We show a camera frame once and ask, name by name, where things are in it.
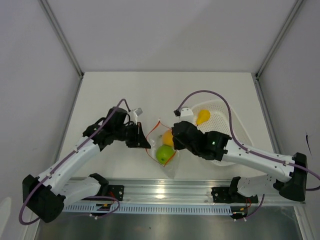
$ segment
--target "gray wall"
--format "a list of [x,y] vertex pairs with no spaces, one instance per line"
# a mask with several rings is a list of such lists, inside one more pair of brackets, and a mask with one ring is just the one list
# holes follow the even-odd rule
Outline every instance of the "gray wall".
[[296,0],[49,0],[84,71],[256,72]]
[[[282,151],[305,153],[308,167],[316,173],[320,173],[319,9],[320,1],[306,1],[261,80]],[[319,184],[308,175],[308,187]],[[306,199],[314,223],[318,225],[320,192],[308,192]]]
[[36,0],[0,1],[0,33],[0,202],[12,198],[1,240],[18,240],[22,180],[53,162],[79,80]]

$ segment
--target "metal profile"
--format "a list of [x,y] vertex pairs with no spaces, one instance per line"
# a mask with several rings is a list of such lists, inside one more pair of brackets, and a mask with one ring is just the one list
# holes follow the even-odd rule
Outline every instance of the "metal profile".
[[275,153],[281,154],[280,144],[279,144],[279,141],[276,136],[275,128],[274,128],[272,121],[271,121],[270,113],[269,113],[269,110],[267,107],[266,99],[264,97],[260,82],[257,80],[257,78],[254,75],[252,76],[252,78],[253,78],[254,87],[255,87],[255,90],[256,90],[256,93],[258,96],[258,100],[259,100],[259,103],[261,106],[261,110],[262,110],[262,114],[263,114],[264,121],[266,124],[266,128],[269,133],[269,137],[270,137],[273,151]]
[[72,101],[72,106],[71,106],[71,109],[68,113],[68,117],[67,117],[67,121],[66,121],[66,124],[63,128],[63,136],[60,140],[60,144],[58,146],[58,149],[56,150],[56,153],[55,153],[55,156],[54,156],[54,163],[57,162],[60,158],[60,154],[61,154],[61,150],[62,150],[62,147],[64,145],[64,142],[65,142],[65,138],[66,138],[66,135],[67,135],[67,132],[68,132],[68,127],[69,127],[69,124],[70,124],[70,121],[71,121],[71,117],[72,117],[72,113],[74,112],[74,109],[75,109],[75,105],[76,105],[76,102],[77,102],[77,98],[78,98],[78,94],[80,92],[80,88],[81,88],[81,85],[82,85],[82,80],[83,80],[83,77],[81,76],[80,79],[79,79],[79,83],[76,87],[76,91],[75,91],[75,95],[74,95],[74,98],[73,98],[73,101]]
[[264,58],[256,76],[259,79],[261,74],[263,73],[263,71],[265,70],[266,66],[268,65],[268,63],[271,61],[272,57],[275,55],[276,51],[278,50],[280,44],[282,43],[282,41],[284,40],[285,36],[287,35],[290,27],[292,26],[293,22],[295,21],[295,19],[297,18],[299,12],[301,11],[304,3],[306,2],[306,0],[297,0],[294,4],[294,6],[292,7],[288,17],[286,18],[280,32],[278,33],[278,35],[276,36],[270,50],[268,51],[266,57]]
[[75,71],[77,72],[79,77],[82,77],[84,73],[82,72],[80,65],[75,57],[75,54],[72,51],[70,44],[68,43],[68,41],[65,37],[65,34],[62,31],[62,29],[58,23],[58,20],[55,16],[54,12],[52,11],[48,1],[47,0],[38,0],[38,2],[40,4],[44,14],[46,15],[49,23],[51,24],[53,31],[55,32],[57,38],[59,39],[65,53],[67,54],[68,58],[70,59]]

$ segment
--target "white enclosure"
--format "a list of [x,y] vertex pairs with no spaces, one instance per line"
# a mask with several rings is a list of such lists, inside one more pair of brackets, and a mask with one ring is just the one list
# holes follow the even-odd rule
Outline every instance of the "white enclosure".
[[[304,153],[308,168],[320,173],[319,9],[316,0],[2,1],[0,239],[34,239],[37,225],[18,221],[22,180],[65,156],[121,98],[143,109],[146,135],[160,117],[172,125],[186,95],[213,90],[229,101],[253,146]],[[197,95],[188,105],[211,99]],[[177,179],[262,174],[187,152],[180,160]],[[119,142],[75,177],[93,172],[168,178],[145,152]],[[318,184],[308,175],[308,187]],[[319,223],[319,196],[307,192],[304,239],[317,239],[311,229]],[[26,210],[23,218],[31,217]]]

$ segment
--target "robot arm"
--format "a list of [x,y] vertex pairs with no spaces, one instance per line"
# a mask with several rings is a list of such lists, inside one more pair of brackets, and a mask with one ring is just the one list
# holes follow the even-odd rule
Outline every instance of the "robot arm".
[[37,177],[28,175],[22,182],[23,201],[26,201],[30,192],[45,178],[49,177],[32,195],[27,207],[37,214],[44,222],[53,221],[62,212],[64,206],[70,205],[90,196],[107,196],[109,182],[97,173],[91,174],[86,179],[66,184],[88,160],[99,154],[106,146],[114,140],[123,141],[128,148],[151,148],[144,136],[138,116],[142,113],[141,108],[127,113],[118,108],[110,120],[92,138],[88,138],[95,132],[106,119],[99,119],[90,125],[82,134],[78,143],[74,146],[75,153],[68,161],[62,164],[62,159],[49,167]]
[[[243,202],[244,198],[259,194],[279,193],[289,200],[303,202],[306,195],[307,173],[289,164],[302,167],[307,165],[307,157],[296,153],[294,156],[280,155],[256,149],[242,144],[239,147],[229,135],[217,131],[202,133],[188,121],[175,123],[172,128],[173,144],[177,150],[188,149],[191,153],[206,160],[226,161],[245,165],[267,175],[245,178],[234,177],[230,187],[216,187],[213,198],[220,203]],[[254,155],[250,151],[261,153],[286,164],[270,161]]]

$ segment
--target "plastic bag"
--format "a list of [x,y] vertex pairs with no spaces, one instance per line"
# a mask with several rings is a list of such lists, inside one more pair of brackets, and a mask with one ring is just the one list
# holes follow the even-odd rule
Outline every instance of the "plastic bag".
[[169,178],[174,178],[179,164],[179,151],[174,150],[171,128],[159,120],[146,136],[151,149],[146,153],[158,163]]

